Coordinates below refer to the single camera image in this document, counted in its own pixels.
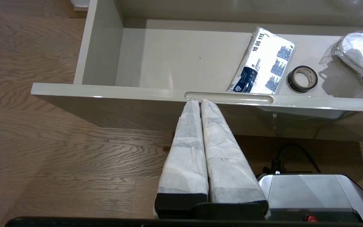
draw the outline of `red button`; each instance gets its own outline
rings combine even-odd
[[[311,221],[311,222],[314,222],[314,221],[317,221],[317,218],[313,215],[307,215],[305,217],[305,221]]]

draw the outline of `roll of tape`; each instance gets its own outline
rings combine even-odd
[[[308,79],[308,86],[302,86],[296,79],[296,74],[301,73]],[[308,66],[298,66],[288,75],[289,86],[297,92],[305,93],[317,85],[317,74]]]

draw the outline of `cabinet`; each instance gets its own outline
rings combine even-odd
[[[363,141],[363,88],[319,65],[363,30],[363,1],[333,2],[91,0],[74,83],[34,83],[32,94],[100,127],[174,131],[185,102],[205,98],[237,135]],[[296,43],[284,79],[309,66],[315,89],[284,80],[278,95],[224,92],[256,26]]]

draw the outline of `wooden floor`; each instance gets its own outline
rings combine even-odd
[[[61,0],[0,0],[0,226],[17,216],[152,218],[171,132],[104,129],[30,95],[33,82],[72,83],[84,19]],[[237,137],[256,174],[288,142],[323,172],[363,187],[363,143]],[[290,171],[313,170],[294,149]]]

